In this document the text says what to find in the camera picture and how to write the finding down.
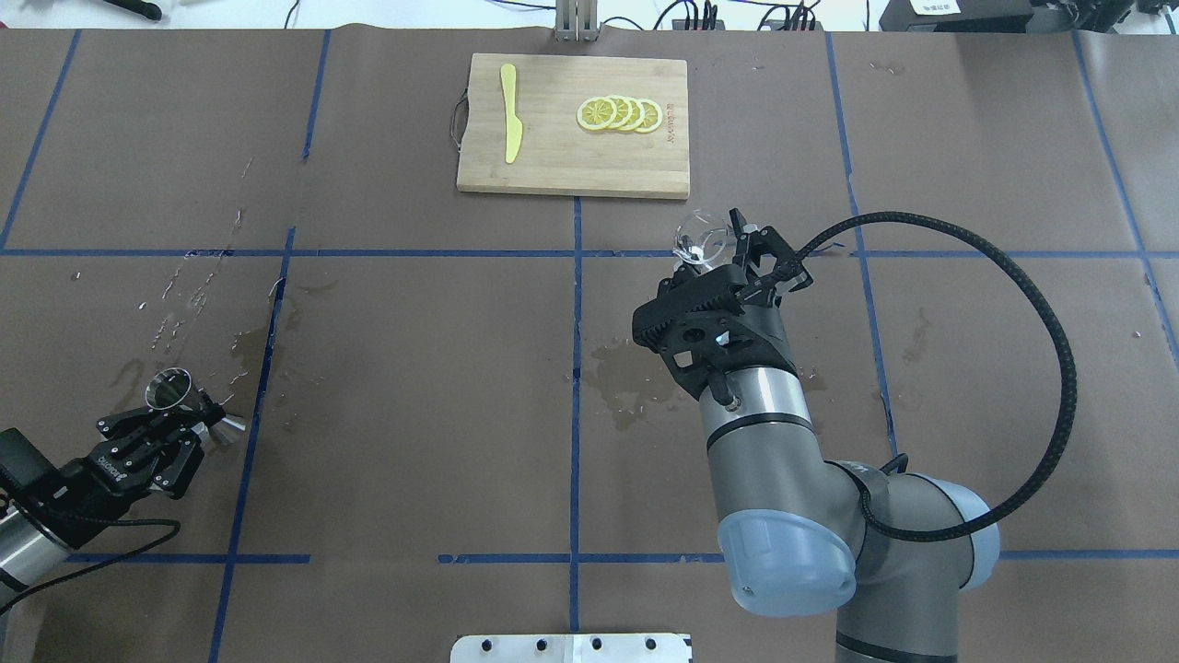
lemon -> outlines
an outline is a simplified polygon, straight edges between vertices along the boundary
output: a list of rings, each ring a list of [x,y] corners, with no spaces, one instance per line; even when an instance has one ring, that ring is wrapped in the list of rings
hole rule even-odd
[[[623,97],[621,94],[611,94],[611,100],[618,107],[618,112],[614,113],[614,122],[610,123],[610,129],[618,129],[624,124],[631,122],[631,119],[638,113],[631,97]]]
[[[643,107],[643,122],[634,127],[635,133],[651,133],[663,124],[663,107],[651,99],[635,99]]]
[[[618,130],[634,131],[635,129],[643,126],[643,120],[647,117],[647,110],[645,105],[640,104],[639,100],[633,97],[627,97],[626,100],[637,112],[631,116],[631,122],[619,126]]]
[[[601,131],[614,122],[618,104],[608,97],[591,97],[578,109],[578,124],[581,129]]]

white label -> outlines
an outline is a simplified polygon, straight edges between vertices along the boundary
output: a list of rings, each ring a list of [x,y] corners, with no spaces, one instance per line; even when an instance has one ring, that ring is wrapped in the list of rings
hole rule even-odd
[[[914,13],[918,17],[944,17],[948,14],[961,14],[957,0],[909,0]]]

wooden cutting board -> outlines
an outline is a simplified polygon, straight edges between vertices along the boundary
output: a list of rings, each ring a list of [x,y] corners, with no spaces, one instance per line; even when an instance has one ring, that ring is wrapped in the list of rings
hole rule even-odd
[[[512,164],[503,159],[505,63],[516,67],[516,116],[523,122]],[[664,109],[663,126],[646,134],[581,129],[581,103],[607,94],[657,101]],[[475,53],[467,96],[460,191],[687,198],[684,60]]]

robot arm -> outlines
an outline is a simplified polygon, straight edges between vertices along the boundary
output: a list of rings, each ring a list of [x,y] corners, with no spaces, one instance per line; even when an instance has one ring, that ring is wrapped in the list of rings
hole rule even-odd
[[[15,428],[0,432],[0,492],[11,503],[0,520],[0,604],[27,592],[133,503],[152,492],[184,497],[204,458],[200,445],[223,439],[225,427],[244,428],[180,368],[156,375],[145,398],[146,407],[100,419],[103,441],[60,468]]]
[[[802,258],[818,244],[796,254],[772,228],[730,216],[732,263],[693,261],[706,237],[678,251],[687,262],[634,311],[633,336],[699,401],[733,598],[769,617],[838,609],[838,663],[956,661],[957,593],[990,576],[1002,514],[904,472],[903,454],[878,470],[823,459],[778,310],[783,290],[812,283]]]

knife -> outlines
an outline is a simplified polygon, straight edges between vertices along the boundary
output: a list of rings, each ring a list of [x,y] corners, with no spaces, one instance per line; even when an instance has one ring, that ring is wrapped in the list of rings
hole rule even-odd
[[[523,139],[523,123],[515,114],[515,65],[505,64],[500,67],[500,83],[503,85],[503,116],[507,118],[503,160],[511,164],[520,153],[520,142]]]

